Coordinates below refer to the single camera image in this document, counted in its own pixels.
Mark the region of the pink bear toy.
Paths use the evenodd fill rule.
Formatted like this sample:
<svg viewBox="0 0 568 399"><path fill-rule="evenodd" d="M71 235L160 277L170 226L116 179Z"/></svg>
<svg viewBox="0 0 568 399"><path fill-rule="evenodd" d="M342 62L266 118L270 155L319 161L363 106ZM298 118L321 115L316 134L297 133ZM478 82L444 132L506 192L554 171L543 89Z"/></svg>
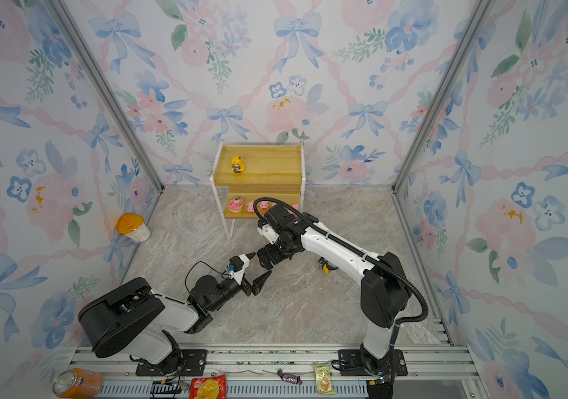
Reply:
<svg viewBox="0 0 568 399"><path fill-rule="evenodd" d="M228 208L228 211L231 212L232 214L241 213L243 208L244 208L244 199L240 196L236 196L236 197L232 198L229 201L227 208Z"/></svg>

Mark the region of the yellow bear toy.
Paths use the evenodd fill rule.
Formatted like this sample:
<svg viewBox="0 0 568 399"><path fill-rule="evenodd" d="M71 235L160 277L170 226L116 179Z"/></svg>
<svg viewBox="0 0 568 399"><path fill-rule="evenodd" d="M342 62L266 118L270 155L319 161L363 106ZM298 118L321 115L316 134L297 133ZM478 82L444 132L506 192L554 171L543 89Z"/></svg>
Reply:
<svg viewBox="0 0 568 399"><path fill-rule="evenodd" d="M241 174L245 171L245 166L241 156L234 156L231 159L232 172L236 174Z"/></svg>

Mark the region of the black yellow duck toy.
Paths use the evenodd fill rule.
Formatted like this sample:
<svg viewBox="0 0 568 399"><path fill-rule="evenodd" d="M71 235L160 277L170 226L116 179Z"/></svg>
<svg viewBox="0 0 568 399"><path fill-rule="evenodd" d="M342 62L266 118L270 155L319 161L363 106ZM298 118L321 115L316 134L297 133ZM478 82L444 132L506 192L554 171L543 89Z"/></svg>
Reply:
<svg viewBox="0 0 568 399"><path fill-rule="evenodd" d="M324 274L330 274L333 270L337 270L337 267L331 265L326 259L320 258L318 261L319 268L324 272Z"/></svg>

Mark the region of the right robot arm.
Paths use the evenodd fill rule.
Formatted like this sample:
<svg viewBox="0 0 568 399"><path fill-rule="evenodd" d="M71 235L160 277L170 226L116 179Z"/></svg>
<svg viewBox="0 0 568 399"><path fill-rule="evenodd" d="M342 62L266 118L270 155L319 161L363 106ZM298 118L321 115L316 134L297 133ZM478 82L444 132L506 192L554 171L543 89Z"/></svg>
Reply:
<svg viewBox="0 0 568 399"><path fill-rule="evenodd" d="M407 279L397 255L377 254L332 232L317 217L286 202L260 197L254 201L258 231L268 244L257 251L260 265L271 270L307 251L320 256L360 284L360 309L367 319L360 346L362 369L372 377L393 380L395 344L403 324L427 319L425 296Z"/></svg>

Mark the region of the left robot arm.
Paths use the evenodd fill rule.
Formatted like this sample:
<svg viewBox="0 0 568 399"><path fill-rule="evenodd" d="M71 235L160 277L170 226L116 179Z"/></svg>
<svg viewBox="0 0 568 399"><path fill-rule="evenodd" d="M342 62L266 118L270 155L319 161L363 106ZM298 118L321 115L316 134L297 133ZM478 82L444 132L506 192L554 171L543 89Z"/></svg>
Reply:
<svg viewBox="0 0 568 399"><path fill-rule="evenodd" d="M107 358L125 353L138 364L139 377L201 376L207 352L181 349L169 330L199 333L213 321L213 313L237 294L260 294L272 271L248 281L245 272L255 256L229 259L222 279L199 278L185 302L157 294L141 277L92 301L81 309L78 319L93 354Z"/></svg>

